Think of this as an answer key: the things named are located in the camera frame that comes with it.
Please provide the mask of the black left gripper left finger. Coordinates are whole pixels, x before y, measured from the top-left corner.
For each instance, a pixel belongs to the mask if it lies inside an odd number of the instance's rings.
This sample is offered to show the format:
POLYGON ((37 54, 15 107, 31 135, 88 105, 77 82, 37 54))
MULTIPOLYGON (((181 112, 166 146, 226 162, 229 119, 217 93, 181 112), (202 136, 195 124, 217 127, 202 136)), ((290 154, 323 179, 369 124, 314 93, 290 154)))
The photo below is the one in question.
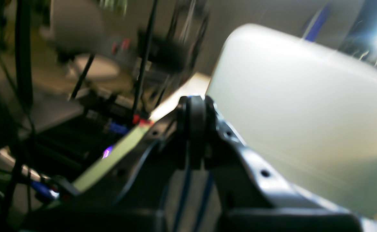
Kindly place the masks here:
POLYGON ((198 170, 206 100, 183 96, 86 191, 28 216, 22 232, 165 232, 164 189, 177 169, 198 170))

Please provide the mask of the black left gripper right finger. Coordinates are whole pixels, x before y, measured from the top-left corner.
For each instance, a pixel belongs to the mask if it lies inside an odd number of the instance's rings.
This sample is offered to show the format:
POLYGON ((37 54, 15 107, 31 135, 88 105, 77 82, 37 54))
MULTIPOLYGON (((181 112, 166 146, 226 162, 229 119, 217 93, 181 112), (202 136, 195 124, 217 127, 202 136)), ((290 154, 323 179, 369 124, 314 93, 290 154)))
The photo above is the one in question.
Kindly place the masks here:
POLYGON ((262 156, 248 147, 205 97, 205 168, 213 175, 222 213, 217 232, 361 232, 349 212, 327 209, 303 196, 262 156))

